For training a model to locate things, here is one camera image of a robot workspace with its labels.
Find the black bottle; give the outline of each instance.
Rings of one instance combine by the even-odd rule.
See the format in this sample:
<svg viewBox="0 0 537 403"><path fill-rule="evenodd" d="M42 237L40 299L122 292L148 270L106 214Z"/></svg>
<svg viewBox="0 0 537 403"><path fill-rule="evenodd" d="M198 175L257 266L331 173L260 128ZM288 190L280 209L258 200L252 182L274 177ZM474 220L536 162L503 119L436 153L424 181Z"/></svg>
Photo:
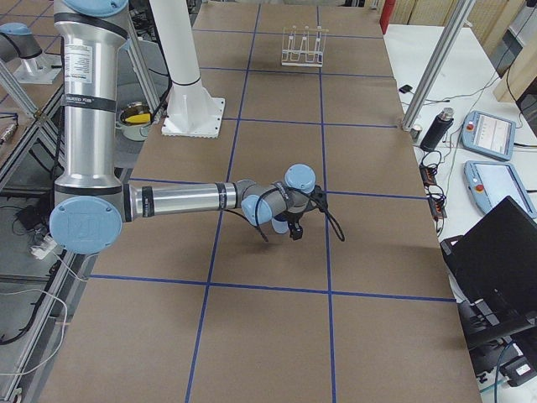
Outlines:
<svg viewBox="0 0 537 403"><path fill-rule="evenodd" d="M446 134L447 129L453 124L453 109L445 107L442 112L433 120L427 134L421 140L420 148L428 153L436 148L441 138Z"/></svg>

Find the white rack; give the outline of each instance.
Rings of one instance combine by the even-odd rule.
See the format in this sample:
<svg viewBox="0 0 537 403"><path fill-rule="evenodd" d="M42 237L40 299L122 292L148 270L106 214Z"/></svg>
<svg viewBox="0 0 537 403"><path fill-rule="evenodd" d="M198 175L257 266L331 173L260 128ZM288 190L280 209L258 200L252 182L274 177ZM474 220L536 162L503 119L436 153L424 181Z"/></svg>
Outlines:
<svg viewBox="0 0 537 403"><path fill-rule="evenodd" d="M282 65L322 67L328 29L305 26L304 29L284 28Z"/></svg>

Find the white table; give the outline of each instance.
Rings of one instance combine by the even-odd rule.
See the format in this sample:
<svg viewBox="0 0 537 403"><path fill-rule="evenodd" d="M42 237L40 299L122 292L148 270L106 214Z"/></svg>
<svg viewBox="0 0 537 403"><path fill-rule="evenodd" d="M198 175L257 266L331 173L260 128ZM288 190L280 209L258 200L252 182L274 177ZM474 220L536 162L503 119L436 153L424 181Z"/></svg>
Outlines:
<svg viewBox="0 0 537 403"><path fill-rule="evenodd" d="M441 32L442 27L389 26L384 38L398 87L409 84L415 89L418 86ZM496 78L498 75L473 32L469 28L464 28L448 55L428 98L440 100L461 94L473 94ZM423 107L416 120L416 123L423 127L417 144L420 143L435 116L444 107L452 107L455 110L455 122L448 133L455 132L471 110L478 110L513 120L517 124L521 122L523 126L517 129L515 142L537 145L537 138L524 117L519 120L519 110L514 102L501 103L496 101L493 90L498 82L499 80L496 80L489 88L485 89L481 97L479 97L481 92L478 92L473 96L452 99L449 103L436 103ZM412 98L410 93L399 94L399 96L401 102L407 104ZM458 131L453 134L452 138L455 144ZM446 156L449 152L448 143L440 142L436 149ZM423 155L422 150L416 148L415 152L416 158L420 160ZM430 155L426 162L436 162L437 160L437 156ZM446 206L447 219L444 221L441 240L466 233L483 217L471 199L464 181L463 165L468 160L493 161L493 159L463 149L460 145L456 151L454 149L451 151L446 157L446 162L439 167L436 180L445 191L449 188ZM537 175L535 174L537 149L515 147L513 158L509 162L515 166L526 189L537 189ZM451 167L453 169L448 182ZM537 194L533 193L530 197L532 202L537 205ZM480 385L480 389L490 384L493 384L493 379L485 385ZM492 389L482 394L482 400L484 403L493 402ZM537 379L532 379L518 388L500 385L498 387L498 401L502 403L537 402Z"/></svg>

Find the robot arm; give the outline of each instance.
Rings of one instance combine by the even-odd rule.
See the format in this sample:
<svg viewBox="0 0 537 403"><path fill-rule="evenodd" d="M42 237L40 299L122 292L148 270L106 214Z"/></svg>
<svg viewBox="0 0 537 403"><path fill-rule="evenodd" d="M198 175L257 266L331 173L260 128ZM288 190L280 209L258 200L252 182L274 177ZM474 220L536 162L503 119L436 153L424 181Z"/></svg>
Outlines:
<svg viewBox="0 0 537 403"><path fill-rule="evenodd" d="M29 77L42 76L56 67L61 67L52 64L52 59L43 53L26 25L0 25L0 59L8 63L16 58L20 58L23 71Z"/></svg>
<svg viewBox="0 0 537 403"><path fill-rule="evenodd" d="M137 217L238 207L252 225L276 218L289 222L292 238L300 238L298 219L313 209L311 194L322 193L306 165L293 165L270 186L238 181L136 188L116 178L117 51L128 36L127 5L128 0L55 0L55 26L65 40L65 171L55 182L50 216L56 242L93 254L114 242L123 222Z"/></svg>

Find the red object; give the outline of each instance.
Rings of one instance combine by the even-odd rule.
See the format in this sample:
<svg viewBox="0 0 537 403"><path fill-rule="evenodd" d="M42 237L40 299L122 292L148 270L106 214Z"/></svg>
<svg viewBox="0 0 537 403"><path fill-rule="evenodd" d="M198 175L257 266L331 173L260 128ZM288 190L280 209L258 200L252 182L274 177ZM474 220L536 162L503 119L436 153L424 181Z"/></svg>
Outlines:
<svg viewBox="0 0 537 403"><path fill-rule="evenodd" d="M383 13L380 15L380 29L386 34L389 25L389 19L395 8L395 0L386 0L383 7Z"/></svg>

